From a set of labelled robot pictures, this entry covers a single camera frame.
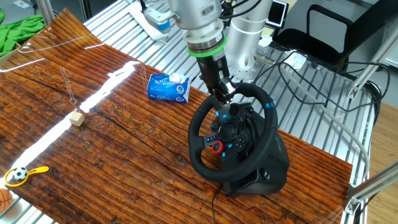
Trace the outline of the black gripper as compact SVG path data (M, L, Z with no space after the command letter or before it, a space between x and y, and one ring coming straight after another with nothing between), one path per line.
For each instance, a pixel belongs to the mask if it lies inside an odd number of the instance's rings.
M229 78L228 64L224 51L207 57L197 57L201 71L201 79L208 91L222 104L231 102L236 91L234 83Z

